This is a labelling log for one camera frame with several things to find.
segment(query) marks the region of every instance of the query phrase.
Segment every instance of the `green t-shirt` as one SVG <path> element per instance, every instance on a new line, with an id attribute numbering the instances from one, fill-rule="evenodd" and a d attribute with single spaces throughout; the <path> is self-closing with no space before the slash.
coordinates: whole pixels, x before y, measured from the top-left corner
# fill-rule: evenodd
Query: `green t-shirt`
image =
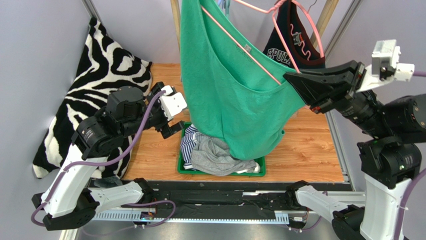
<path id="1" fill-rule="evenodd" d="M 206 15 L 203 6 L 282 84 L 278 85 Z M 269 154 L 288 119 L 305 104 L 283 78 L 295 70 L 268 58 L 228 21 L 214 0 L 183 0 L 180 61 L 192 123 L 224 140 L 233 157 Z"/>

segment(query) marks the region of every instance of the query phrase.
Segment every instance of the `cable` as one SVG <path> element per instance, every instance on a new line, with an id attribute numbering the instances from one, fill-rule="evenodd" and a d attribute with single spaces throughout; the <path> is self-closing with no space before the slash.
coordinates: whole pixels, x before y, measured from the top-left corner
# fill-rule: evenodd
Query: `cable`
<path id="1" fill-rule="evenodd" d="M 126 204 L 126 206 L 141 208 L 141 207 L 152 206 L 154 204 L 167 204 L 167 203 L 173 205 L 173 210 L 163 220 L 161 220 L 161 221 L 159 221 L 157 223 L 145 226 L 145 228 L 153 228 L 153 227 L 157 227 L 157 226 L 165 223 L 167 220 L 169 220 L 173 216 L 173 214 L 175 214 L 175 212 L 176 212 L 176 204 L 173 201 L 170 201 L 170 200 L 160 200 L 160 201 L 153 201 L 153 202 L 149 202 L 149 203 L 130 203 L 130 204 Z"/>
<path id="2" fill-rule="evenodd" d="M 308 215 L 308 213 L 309 213 L 309 208 L 307 207 L 306 208 L 306 213 L 302 216 L 302 218 L 306 217 Z"/>
<path id="3" fill-rule="evenodd" d="M 398 218 L 396 220 L 395 233 L 393 239 L 400 239 L 400 233 L 403 229 L 404 214 L 407 206 L 408 199 L 414 187 L 420 182 L 420 180 L 426 175 L 426 168 L 423 169 L 417 177 L 415 177 L 405 189 L 404 195 L 402 196 L 401 203 L 399 204 Z"/>
<path id="4" fill-rule="evenodd" d="M 310 5 L 310 6 L 309 6 L 309 8 L 307 9 L 307 13 L 309 13 L 309 11 L 311 10 L 311 8 L 312 8 L 315 4 L 317 4 L 317 1 L 318 1 L 318 0 L 315 0 L 315 2 L 314 2 L 312 5 Z"/>
<path id="5" fill-rule="evenodd" d="M 426 77 L 426 71 L 414 71 L 412 75 L 415 77 Z"/>
<path id="6" fill-rule="evenodd" d="M 322 194 L 324 194 L 324 195 L 326 195 L 326 196 L 328 196 L 329 195 L 329 192 L 328 191 L 323 191 L 322 192 Z M 310 226 L 310 227 L 308 227 L 308 228 L 293 228 L 294 230 L 296 230 L 297 232 L 306 232 L 306 231 L 311 231 L 312 229 L 314 229 L 316 226 L 318 226 L 318 224 L 320 224 L 320 222 L 321 222 L 321 220 L 323 219 L 323 217 L 322 216 L 319 216 L 319 218 L 318 218 L 318 220 L 316 220 L 316 222 L 312 225 L 312 226 Z"/>
<path id="7" fill-rule="evenodd" d="M 168 203 L 173 205 L 173 210 L 171 211 L 171 213 L 166 218 L 164 218 L 163 220 L 161 220 L 157 223 L 151 224 L 151 225 L 139 226 L 139 228 L 153 228 L 153 227 L 157 227 L 157 226 L 165 223 L 167 220 L 169 220 L 173 216 L 173 214 L 175 214 L 176 204 L 173 201 L 171 201 L 171 200 L 160 200 L 160 201 L 153 201 L 153 202 L 149 202 L 149 203 L 131 203 L 131 204 L 126 204 L 125 206 L 143 208 L 143 207 L 149 207 L 149 206 L 152 206 L 152 205 L 168 204 Z M 127 226 L 127 227 L 121 228 L 119 230 L 112 231 L 112 232 L 109 232 L 109 233 L 104 233 L 104 234 L 91 234 L 91 233 L 88 233 L 84 228 L 81 228 L 81 232 L 84 233 L 87 236 L 90 236 L 90 237 L 102 238 L 102 237 L 106 237 L 106 236 L 110 236 L 110 235 L 119 233 L 121 231 L 125 231 L 125 230 L 128 230 L 128 229 L 134 229 L 134 228 L 135 228 L 135 225 L 132 225 L 132 226 Z"/>
<path id="8" fill-rule="evenodd" d="M 105 166 L 109 166 L 112 164 L 117 163 L 118 161 L 120 161 L 121 159 L 123 159 L 127 154 L 130 153 L 130 151 L 132 150 L 132 148 L 135 146 L 135 144 L 138 142 L 139 137 L 142 135 L 142 131 L 144 130 L 145 124 L 147 123 L 148 120 L 148 116 L 150 115 L 151 109 L 154 106 L 154 103 L 157 101 L 157 99 L 165 94 L 166 91 L 160 91 L 157 94 L 154 95 L 154 97 L 152 98 L 152 100 L 149 102 L 148 107 L 146 108 L 145 113 L 143 114 L 142 117 L 142 122 L 140 123 L 139 129 L 137 130 L 136 134 L 134 135 L 134 139 L 131 142 L 131 144 L 128 146 L 128 148 L 126 148 L 125 151 L 123 151 L 122 154 L 120 154 L 118 157 L 114 158 L 111 161 L 107 161 L 107 162 L 87 162 L 87 161 L 75 161 L 72 162 L 70 164 L 68 164 L 66 167 L 63 168 L 63 171 L 61 171 L 55 181 L 53 182 L 51 188 L 50 188 L 50 192 L 47 195 L 47 197 L 45 198 L 44 202 L 37 207 L 37 209 L 31 214 L 31 222 L 44 227 L 45 225 L 42 222 L 39 222 L 36 220 L 36 214 L 44 207 L 46 206 L 46 204 L 48 204 L 48 202 L 50 201 L 50 199 L 52 198 L 53 194 L 55 193 L 56 188 L 58 188 L 59 183 L 61 182 L 62 178 L 64 177 L 65 173 L 68 172 L 68 170 L 70 170 L 70 168 L 77 166 L 77 165 L 85 165 L 85 166 L 92 166 L 92 167 L 105 167 Z"/>

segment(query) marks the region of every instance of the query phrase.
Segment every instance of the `wooden floor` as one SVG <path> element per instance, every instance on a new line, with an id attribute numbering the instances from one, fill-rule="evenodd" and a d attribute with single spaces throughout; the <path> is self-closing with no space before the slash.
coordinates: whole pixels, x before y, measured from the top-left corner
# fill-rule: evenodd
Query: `wooden floor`
<path id="1" fill-rule="evenodd" d="M 183 93 L 179 64 L 154 64 L 153 80 L 171 85 Z M 189 121 L 189 112 L 180 113 L 173 120 Z M 285 125 L 281 143 L 266 156 L 266 175 L 213 176 L 179 174 L 177 159 L 180 134 L 164 140 L 153 129 L 145 130 L 133 149 L 125 179 L 167 181 L 247 181 L 247 182 L 342 182 L 343 176 L 333 145 L 326 117 L 309 109 L 301 109 L 295 119 Z"/>

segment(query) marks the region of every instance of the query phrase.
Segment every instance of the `dark t-shirt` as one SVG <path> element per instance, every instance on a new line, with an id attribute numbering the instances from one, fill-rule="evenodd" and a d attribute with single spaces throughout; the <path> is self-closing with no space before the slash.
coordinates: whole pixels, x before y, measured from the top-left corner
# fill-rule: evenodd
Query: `dark t-shirt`
<path id="1" fill-rule="evenodd" d="M 279 8 L 276 22 L 299 69 L 321 69 L 326 67 L 325 57 L 321 57 L 320 53 L 312 45 L 299 19 L 297 6 L 291 0 L 286 1 Z M 275 28 L 263 53 L 280 64 L 294 68 Z"/>

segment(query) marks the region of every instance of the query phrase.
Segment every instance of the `striped cloth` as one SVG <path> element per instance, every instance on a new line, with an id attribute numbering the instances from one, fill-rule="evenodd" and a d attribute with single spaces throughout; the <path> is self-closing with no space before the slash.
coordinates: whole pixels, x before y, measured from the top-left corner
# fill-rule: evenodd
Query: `striped cloth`
<path id="1" fill-rule="evenodd" d="M 188 128 L 185 129 L 185 135 L 180 141 L 180 151 L 182 152 L 183 160 L 185 161 L 183 167 L 186 170 L 193 168 L 191 163 L 191 153 L 198 144 L 196 140 L 197 134 L 200 134 L 200 132 L 198 132 L 198 129 L 193 124 L 191 124 Z"/>

